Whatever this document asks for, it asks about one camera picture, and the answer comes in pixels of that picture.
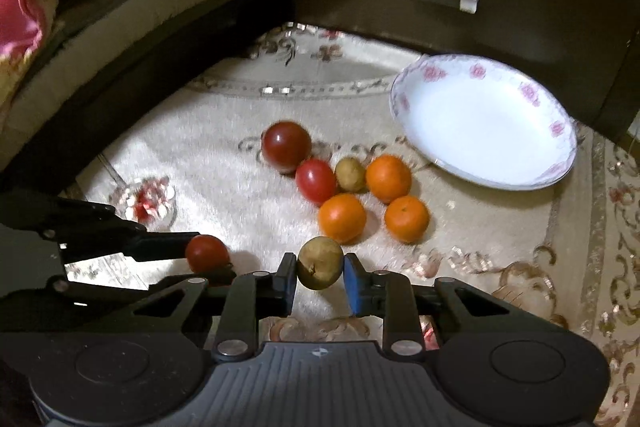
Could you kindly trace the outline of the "small brown kiwi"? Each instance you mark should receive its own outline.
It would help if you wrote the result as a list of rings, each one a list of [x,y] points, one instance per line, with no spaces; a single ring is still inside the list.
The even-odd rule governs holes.
[[[336,164],[334,173],[344,192],[359,193],[366,187],[366,169],[355,157],[343,157]]]

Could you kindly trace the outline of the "beige mattress cushion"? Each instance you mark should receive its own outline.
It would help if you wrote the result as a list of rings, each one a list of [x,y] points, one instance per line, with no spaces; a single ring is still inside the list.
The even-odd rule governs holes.
[[[103,67],[154,30],[215,1],[87,0],[62,13],[2,118],[1,166]]]

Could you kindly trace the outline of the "large dark red tomato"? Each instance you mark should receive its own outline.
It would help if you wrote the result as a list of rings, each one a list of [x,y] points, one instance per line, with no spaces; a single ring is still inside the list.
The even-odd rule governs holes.
[[[295,121],[275,122],[262,134],[262,156],[280,173],[294,172],[310,152],[310,134]]]

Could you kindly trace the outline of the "orange tangerine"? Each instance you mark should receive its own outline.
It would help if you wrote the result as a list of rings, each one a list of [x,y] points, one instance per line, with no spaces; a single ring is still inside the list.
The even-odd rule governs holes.
[[[352,194],[338,194],[324,202],[318,211],[318,225],[324,236],[339,244],[356,241],[367,224],[367,210]]]
[[[430,225],[431,213],[422,200],[406,195],[394,199],[387,206],[384,222],[394,239],[412,244],[422,239]]]
[[[383,204],[410,193],[412,176],[409,167],[397,156],[383,154],[366,169],[369,192]]]

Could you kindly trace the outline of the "white floral plate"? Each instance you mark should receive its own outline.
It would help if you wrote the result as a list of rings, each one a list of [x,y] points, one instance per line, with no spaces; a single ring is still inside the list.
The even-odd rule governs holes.
[[[574,121],[553,94],[486,57],[421,56],[395,77],[390,111],[438,168],[497,190],[551,186],[577,155]]]

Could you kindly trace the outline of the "medium red tomato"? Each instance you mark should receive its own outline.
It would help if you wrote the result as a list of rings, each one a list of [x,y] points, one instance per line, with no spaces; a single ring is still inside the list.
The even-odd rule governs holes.
[[[321,159],[303,161],[296,169],[295,182],[300,194],[317,206],[321,206],[336,193],[334,171]]]

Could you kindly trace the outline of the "small red tomato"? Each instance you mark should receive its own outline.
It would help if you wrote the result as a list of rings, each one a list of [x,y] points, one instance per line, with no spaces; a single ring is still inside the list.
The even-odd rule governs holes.
[[[230,265],[228,248],[218,237],[197,235],[186,245],[186,261],[194,273],[207,273]]]

